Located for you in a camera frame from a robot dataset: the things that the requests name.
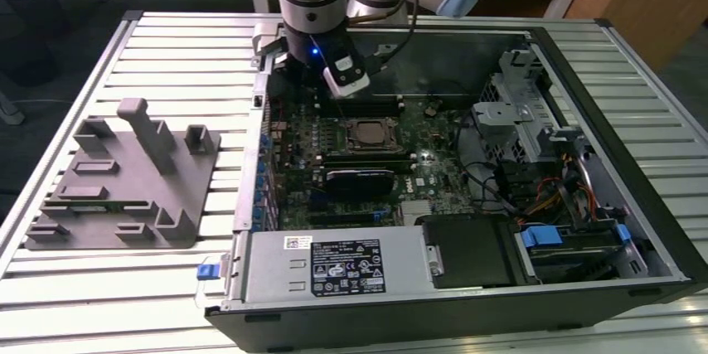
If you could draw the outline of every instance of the cpu socket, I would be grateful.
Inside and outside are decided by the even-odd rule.
[[[395,153],[401,150],[395,140],[395,122],[389,119],[349,119],[346,122],[346,148],[350,153]]]

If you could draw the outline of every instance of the power supply label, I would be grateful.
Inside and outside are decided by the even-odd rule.
[[[309,253],[315,297],[386,291],[378,240],[311,242]]]

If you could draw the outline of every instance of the barcode sticker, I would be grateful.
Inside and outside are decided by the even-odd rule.
[[[286,236],[282,242],[283,249],[309,249],[311,235]]]

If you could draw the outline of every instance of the slotted aluminum table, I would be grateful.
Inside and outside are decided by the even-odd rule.
[[[277,15],[262,14],[145,13],[119,23],[0,229],[0,347],[9,352],[238,352],[203,320],[198,305],[219,301],[222,286],[214,281],[197,287],[195,266],[230,248],[250,92],[262,78],[250,64],[250,39],[258,22],[278,21]],[[425,17],[419,23],[546,28],[693,244],[708,256],[708,136],[614,30],[593,21]],[[111,129],[126,129],[114,110],[122,97],[137,96],[150,101],[150,115],[171,130],[205,124],[222,134],[197,244],[187,250],[21,249],[39,202],[77,149],[70,139],[77,121],[102,116]],[[561,109],[567,112],[562,102]],[[571,122],[573,116],[565,116]],[[197,290],[203,294],[199,300]],[[702,292],[573,331],[337,352],[706,352],[706,326]]]

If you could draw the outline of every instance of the blue release latch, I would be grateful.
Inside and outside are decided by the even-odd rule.
[[[521,232],[522,244],[526,248],[533,246],[559,245],[562,243],[561,234],[551,225],[538,225],[526,228]]]
[[[218,279],[218,264],[199,264],[197,266],[197,281],[211,281]]]
[[[618,224],[614,226],[614,229],[617,230],[617,235],[619,236],[621,243],[626,243],[631,240],[631,234],[629,234],[629,229],[623,224]]]

